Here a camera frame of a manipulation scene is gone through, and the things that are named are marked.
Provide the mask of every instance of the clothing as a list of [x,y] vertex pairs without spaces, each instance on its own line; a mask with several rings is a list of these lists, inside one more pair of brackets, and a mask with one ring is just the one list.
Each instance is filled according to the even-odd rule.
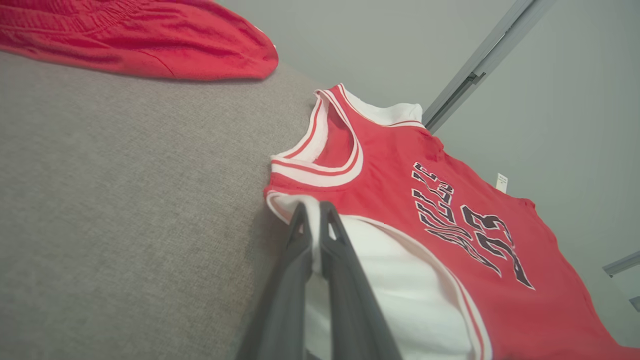
[[269,38],[210,0],[11,0],[0,4],[0,50],[148,78],[264,79],[278,65]]
[[[419,106],[376,108],[343,85],[316,96],[304,139],[272,157],[267,203],[285,221],[300,201],[307,208],[323,200],[335,205],[404,358],[640,358],[640,350],[619,346],[600,323],[533,202],[494,189],[444,152],[418,121]],[[361,223],[366,231],[354,225]],[[317,238],[318,223],[311,227]],[[424,268],[402,264],[371,273],[381,265],[366,266],[360,253],[390,239],[437,281],[426,281]],[[378,264],[393,260],[385,254],[373,257]],[[410,289],[428,286],[455,309],[442,322],[429,315],[428,297],[411,303]],[[380,293],[395,295],[396,303]],[[412,316],[398,315],[407,311]],[[455,319],[465,331],[443,327],[444,337],[466,337],[468,354],[464,341],[420,346]]]

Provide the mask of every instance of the white tag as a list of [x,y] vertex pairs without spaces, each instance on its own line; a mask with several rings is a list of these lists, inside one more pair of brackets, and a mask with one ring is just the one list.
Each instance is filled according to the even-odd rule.
[[495,188],[502,191],[503,193],[507,193],[507,177],[498,173],[498,182],[495,183]]

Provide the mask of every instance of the red fabric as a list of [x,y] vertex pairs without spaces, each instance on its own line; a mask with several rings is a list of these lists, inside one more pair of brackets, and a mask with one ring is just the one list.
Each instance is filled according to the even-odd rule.
[[269,38],[210,0],[4,0],[0,50],[148,78],[264,79]]
[[[331,201],[340,214],[370,218],[416,239],[468,291],[466,306],[473,302],[479,311],[472,316],[473,329],[488,333],[488,341],[481,338],[480,343],[492,349],[493,359],[640,359],[640,349],[619,346],[602,325],[589,292],[533,202],[484,182],[423,127],[378,125],[350,105],[340,85],[328,92],[335,98],[330,120],[334,108],[344,112],[362,146],[361,171],[338,186],[314,186],[272,172],[265,195],[311,195]],[[351,147],[331,131],[328,136],[325,146],[342,154],[327,152],[336,158],[324,163],[345,164]],[[334,177],[299,164],[273,163]],[[309,179],[327,184],[319,177]],[[465,208],[479,217],[465,216]],[[479,354],[472,358],[489,360]]]

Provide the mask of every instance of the white wall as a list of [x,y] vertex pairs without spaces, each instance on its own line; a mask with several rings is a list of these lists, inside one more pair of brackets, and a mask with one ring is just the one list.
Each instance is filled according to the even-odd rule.
[[537,204],[604,325],[636,347],[640,313],[602,267],[640,250],[639,64],[640,1],[558,0],[436,133]]
[[220,0],[280,59],[377,106],[426,109],[515,0]]

